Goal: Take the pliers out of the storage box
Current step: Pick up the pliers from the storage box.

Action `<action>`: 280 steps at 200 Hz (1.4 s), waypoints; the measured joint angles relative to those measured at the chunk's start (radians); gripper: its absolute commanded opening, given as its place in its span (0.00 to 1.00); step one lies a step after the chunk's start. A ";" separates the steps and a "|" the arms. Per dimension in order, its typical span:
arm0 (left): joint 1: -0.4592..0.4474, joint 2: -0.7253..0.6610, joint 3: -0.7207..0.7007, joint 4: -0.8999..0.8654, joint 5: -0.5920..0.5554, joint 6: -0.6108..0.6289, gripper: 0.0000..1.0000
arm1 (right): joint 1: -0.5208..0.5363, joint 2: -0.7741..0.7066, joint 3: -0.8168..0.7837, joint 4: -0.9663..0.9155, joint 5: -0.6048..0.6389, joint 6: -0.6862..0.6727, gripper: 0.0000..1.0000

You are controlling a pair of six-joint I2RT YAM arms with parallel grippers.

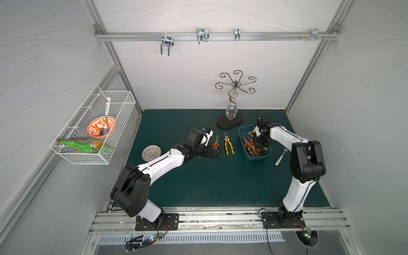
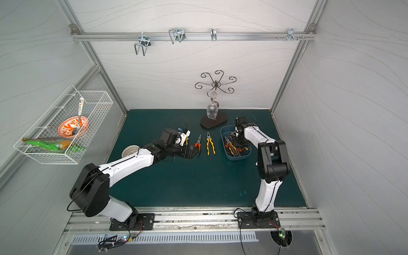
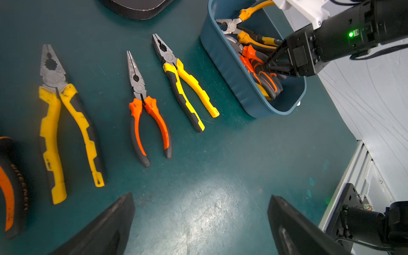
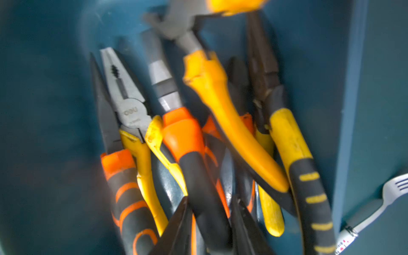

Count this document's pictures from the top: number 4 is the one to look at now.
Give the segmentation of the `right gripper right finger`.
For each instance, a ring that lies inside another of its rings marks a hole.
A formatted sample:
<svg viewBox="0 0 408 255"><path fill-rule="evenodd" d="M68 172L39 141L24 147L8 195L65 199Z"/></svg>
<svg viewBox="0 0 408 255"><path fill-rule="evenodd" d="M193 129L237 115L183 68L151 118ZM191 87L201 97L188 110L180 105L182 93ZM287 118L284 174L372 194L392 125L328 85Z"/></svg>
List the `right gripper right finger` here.
<svg viewBox="0 0 408 255"><path fill-rule="evenodd" d="M231 200L231 224L234 255L275 255L258 223L237 196Z"/></svg>

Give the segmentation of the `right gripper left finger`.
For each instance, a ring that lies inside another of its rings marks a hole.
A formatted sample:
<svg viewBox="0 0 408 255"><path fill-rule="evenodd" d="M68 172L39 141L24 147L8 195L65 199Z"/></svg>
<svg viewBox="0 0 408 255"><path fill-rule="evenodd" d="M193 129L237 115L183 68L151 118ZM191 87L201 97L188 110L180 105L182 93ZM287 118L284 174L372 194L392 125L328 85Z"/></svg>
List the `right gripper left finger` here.
<svg viewBox="0 0 408 255"><path fill-rule="evenodd" d="M150 255L189 255L191 249L192 209L183 197Z"/></svg>

